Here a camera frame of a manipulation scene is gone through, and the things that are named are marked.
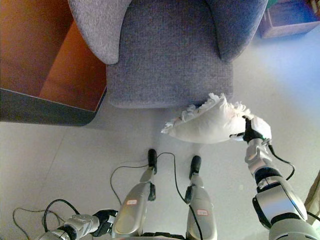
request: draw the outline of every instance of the armchair seat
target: armchair seat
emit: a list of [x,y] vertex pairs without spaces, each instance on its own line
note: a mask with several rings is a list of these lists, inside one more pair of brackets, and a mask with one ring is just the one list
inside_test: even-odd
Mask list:
[[233,94],[232,60],[267,0],[69,0],[91,50],[108,66],[111,104],[169,108]]

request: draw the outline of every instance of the floor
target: floor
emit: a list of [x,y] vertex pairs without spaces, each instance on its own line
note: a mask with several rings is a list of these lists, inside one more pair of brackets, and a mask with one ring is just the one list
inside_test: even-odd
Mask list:
[[[242,101],[272,128],[276,153],[297,168],[290,180],[304,201],[319,171],[320,27],[306,35],[261,39],[256,35],[234,61],[233,102]],[[252,207],[255,182],[244,161],[246,143],[192,144],[160,133],[180,109],[119,109],[106,99],[84,127],[0,123],[0,235],[26,239],[12,221],[17,207],[41,210],[57,198],[81,213],[119,209],[109,177],[121,165],[147,162],[149,148],[172,152],[181,192],[189,184],[193,155],[202,157],[200,175],[214,204],[219,239],[267,240]],[[290,168],[275,160],[284,176]],[[113,179],[121,200],[143,169],[121,169]],[[162,156],[155,176],[156,201],[148,206],[145,232],[184,235],[188,207],[175,190],[172,157]],[[64,218],[72,211],[52,206]],[[31,239],[43,232],[41,214],[18,211],[17,221]],[[49,228],[57,226],[53,217]]]

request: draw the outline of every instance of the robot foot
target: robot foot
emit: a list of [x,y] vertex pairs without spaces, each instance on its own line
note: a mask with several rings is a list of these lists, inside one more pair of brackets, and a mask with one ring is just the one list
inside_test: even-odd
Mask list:
[[201,167],[201,157],[196,155],[192,158],[192,161],[191,161],[190,174],[189,174],[190,180],[193,174],[199,173],[200,167]]

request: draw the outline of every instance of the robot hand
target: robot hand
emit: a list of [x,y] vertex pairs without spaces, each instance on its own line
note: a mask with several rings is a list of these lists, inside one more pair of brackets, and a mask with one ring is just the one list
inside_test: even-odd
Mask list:
[[246,141],[249,143],[252,139],[262,139],[270,141],[272,138],[271,127],[266,121],[258,116],[245,118],[245,132],[240,132],[238,134],[230,135],[232,140],[236,141]]

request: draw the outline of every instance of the white pillow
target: white pillow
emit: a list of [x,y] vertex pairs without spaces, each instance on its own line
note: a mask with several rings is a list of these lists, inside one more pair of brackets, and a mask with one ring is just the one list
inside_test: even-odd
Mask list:
[[186,142],[215,144],[243,133],[246,130],[243,116],[253,117],[245,105],[228,103],[223,93],[220,97],[210,93],[202,106],[189,106],[180,117],[167,122],[161,132]]

